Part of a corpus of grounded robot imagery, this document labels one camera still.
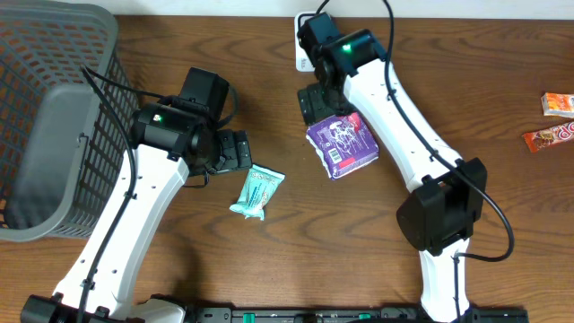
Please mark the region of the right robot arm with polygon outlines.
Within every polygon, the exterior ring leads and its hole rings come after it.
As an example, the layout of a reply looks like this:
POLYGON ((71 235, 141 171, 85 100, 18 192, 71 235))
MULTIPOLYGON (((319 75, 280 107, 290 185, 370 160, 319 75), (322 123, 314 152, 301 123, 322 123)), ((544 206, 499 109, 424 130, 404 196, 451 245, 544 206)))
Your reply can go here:
POLYGON ((431 128, 370 31, 303 27, 297 39, 318 79, 298 93, 304 122, 319 130, 357 116, 385 146, 409 192, 396 219, 420 255, 422 309, 436 322, 461 318, 470 308, 462 256, 482 212, 484 165, 464 161, 431 128))

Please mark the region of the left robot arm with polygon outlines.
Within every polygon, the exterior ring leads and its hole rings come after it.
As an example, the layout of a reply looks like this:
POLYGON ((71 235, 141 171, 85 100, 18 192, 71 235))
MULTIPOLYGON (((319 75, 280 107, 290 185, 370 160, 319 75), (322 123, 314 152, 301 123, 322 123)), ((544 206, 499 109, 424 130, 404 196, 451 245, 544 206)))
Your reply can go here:
POLYGON ((164 296, 133 303, 135 281, 162 216, 187 179, 251 167, 245 131, 226 128, 222 107, 149 103, 136 111, 131 144, 100 219, 51 297, 32 295, 23 323, 183 322, 187 307, 164 296))

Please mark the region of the orange brown wafer bar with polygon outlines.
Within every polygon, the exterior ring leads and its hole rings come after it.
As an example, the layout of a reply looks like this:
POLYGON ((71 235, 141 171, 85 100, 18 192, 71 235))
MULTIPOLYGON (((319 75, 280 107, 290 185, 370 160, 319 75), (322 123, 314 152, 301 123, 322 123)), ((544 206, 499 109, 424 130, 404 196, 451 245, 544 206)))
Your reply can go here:
POLYGON ((537 153, 544 148, 573 140, 573 122, 549 127, 522 135, 531 153, 537 153))

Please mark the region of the small orange snack packet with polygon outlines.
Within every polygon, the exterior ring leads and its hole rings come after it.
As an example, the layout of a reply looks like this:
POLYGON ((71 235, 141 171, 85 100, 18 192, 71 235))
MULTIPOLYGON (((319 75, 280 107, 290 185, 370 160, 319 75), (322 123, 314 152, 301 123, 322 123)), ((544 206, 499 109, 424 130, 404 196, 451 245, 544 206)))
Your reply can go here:
POLYGON ((563 118, 574 117, 573 95, 546 92, 541 97, 543 114, 563 118))

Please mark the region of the teal snack packet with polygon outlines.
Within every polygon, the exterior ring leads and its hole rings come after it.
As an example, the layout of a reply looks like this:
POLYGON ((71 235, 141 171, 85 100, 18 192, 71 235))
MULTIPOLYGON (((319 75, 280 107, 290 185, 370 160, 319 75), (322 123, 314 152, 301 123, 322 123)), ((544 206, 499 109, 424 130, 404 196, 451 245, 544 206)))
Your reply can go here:
POLYGON ((230 206, 232 212, 243 214, 246 219, 265 219, 265 206, 285 180, 285 175, 265 167, 253 165, 246 177, 238 201, 230 206))

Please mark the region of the red purple snack bag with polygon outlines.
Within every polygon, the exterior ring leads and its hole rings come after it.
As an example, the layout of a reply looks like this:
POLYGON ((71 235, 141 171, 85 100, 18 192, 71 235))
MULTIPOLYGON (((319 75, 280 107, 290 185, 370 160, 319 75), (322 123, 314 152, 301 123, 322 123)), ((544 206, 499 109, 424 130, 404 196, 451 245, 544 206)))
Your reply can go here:
POLYGON ((306 138, 331 180, 363 168, 379 156, 378 143, 357 112, 325 118, 308 128, 306 138))

